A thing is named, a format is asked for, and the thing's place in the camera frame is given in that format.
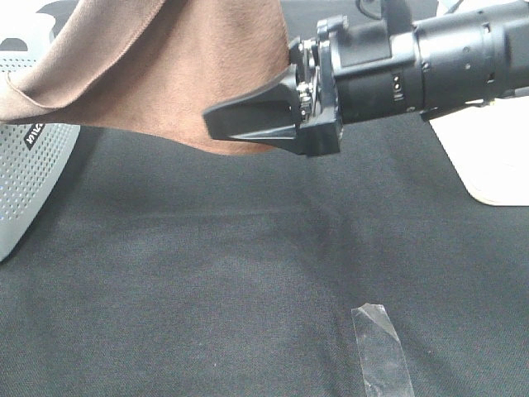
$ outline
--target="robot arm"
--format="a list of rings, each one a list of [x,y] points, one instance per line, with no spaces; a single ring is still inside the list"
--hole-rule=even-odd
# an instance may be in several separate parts
[[[529,2],[412,22],[406,0],[382,0],[372,22],[319,21],[314,38],[291,43],[282,74],[203,116],[213,139],[326,155],[340,151],[344,124],[431,120],[528,86]]]

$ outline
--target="brown cloth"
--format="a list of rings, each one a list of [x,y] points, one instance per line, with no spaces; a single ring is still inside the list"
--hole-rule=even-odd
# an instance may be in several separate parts
[[[204,108],[288,63],[279,0],[81,0],[45,57],[0,76],[0,122],[66,122],[162,136],[220,154]]]

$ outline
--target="transparent tape piece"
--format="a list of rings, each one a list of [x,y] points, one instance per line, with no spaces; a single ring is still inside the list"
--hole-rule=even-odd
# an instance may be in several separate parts
[[[381,304],[353,309],[367,397],[415,397],[403,348]]]

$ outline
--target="black tablecloth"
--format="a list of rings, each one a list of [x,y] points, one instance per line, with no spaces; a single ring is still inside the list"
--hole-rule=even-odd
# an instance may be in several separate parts
[[[284,3],[304,37],[352,6]],[[529,395],[529,208],[475,202],[417,115],[347,127],[342,151],[84,128],[0,265],[0,395],[362,396],[365,302],[417,396]]]

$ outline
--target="white perforated box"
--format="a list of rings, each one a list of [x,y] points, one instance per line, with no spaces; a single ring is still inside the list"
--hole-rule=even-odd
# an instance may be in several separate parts
[[[34,13],[47,2],[30,3],[31,12],[19,8],[11,18],[0,10],[1,73],[32,67],[53,39],[54,18]],[[23,46],[6,50],[2,43]],[[50,195],[79,129],[65,124],[0,125],[0,260],[9,255]]]

